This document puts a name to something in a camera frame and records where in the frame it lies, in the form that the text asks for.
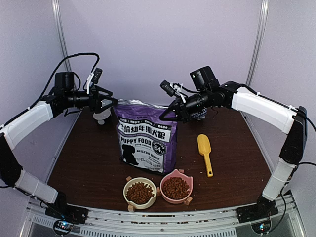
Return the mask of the purple puppy food bag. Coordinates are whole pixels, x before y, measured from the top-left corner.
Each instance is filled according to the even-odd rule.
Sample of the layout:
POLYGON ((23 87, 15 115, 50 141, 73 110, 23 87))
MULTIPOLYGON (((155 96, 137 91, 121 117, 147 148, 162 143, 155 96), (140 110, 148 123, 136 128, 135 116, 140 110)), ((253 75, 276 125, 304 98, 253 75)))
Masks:
POLYGON ((118 100, 114 113, 121 160, 136 168, 168 174, 176 163, 177 122, 162 121, 166 106, 118 100))

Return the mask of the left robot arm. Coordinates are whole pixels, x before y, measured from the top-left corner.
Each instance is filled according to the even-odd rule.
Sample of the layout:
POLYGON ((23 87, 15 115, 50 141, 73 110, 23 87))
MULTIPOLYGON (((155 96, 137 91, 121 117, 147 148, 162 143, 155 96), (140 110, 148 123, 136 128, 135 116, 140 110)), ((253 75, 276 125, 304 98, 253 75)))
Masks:
POLYGON ((71 215, 71 208, 58 199, 58 191, 28 173, 18 163, 13 154, 15 147, 42 124, 59 116, 69 108, 89 108, 100 115, 117 104, 113 93, 97 86, 102 74, 100 68, 90 73, 86 89, 75 90, 74 72, 55 75, 54 87, 48 95, 42 96, 31 108, 0 128, 0 178, 5 187, 16 188, 45 203, 52 204, 51 210, 60 219, 71 215))

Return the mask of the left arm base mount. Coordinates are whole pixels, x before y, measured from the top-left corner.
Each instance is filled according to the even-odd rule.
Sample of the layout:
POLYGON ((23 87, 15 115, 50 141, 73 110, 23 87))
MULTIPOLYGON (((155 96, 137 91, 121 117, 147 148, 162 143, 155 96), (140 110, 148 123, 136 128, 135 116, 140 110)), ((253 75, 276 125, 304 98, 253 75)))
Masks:
POLYGON ((61 219, 73 224, 85 224, 88 209, 67 204, 66 195, 59 192, 54 203, 46 203, 45 214, 55 219, 61 219))

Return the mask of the yellow plastic scoop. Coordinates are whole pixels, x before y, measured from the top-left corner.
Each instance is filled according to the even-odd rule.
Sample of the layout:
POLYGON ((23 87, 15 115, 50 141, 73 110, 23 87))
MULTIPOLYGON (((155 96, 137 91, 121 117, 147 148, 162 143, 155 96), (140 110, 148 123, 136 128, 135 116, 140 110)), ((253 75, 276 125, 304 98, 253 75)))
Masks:
POLYGON ((197 137, 197 144, 199 153, 204 157, 207 177, 210 178, 213 176, 213 170, 209 156, 211 153, 209 138, 205 134, 200 134, 197 137))

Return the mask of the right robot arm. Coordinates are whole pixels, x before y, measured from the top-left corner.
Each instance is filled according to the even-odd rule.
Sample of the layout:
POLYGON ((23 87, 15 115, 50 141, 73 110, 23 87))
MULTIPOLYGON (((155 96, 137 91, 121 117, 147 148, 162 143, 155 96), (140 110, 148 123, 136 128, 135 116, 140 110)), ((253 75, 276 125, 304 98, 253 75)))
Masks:
POLYGON ((164 80, 160 84, 170 97, 175 97, 160 120, 189 122, 193 113, 208 107, 225 107, 257 117, 287 135, 276 168, 262 191, 263 200, 253 207, 256 217, 265 217, 272 210, 271 201, 281 193, 303 158, 308 133, 306 109, 274 101, 245 84, 220 84, 209 66, 191 72, 190 77, 196 87, 190 97, 183 95, 184 87, 177 83, 164 80))

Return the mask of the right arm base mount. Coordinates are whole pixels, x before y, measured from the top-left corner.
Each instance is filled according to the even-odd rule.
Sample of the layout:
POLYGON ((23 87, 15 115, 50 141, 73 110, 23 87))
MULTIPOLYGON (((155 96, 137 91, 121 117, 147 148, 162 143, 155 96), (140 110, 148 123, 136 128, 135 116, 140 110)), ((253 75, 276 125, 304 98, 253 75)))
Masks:
POLYGON ((275 200, 270 201, 259 196, 255 204, 239 207, 236 209, 236 213, 239 223, 246 223, 276 215, 278 208, 275 200))

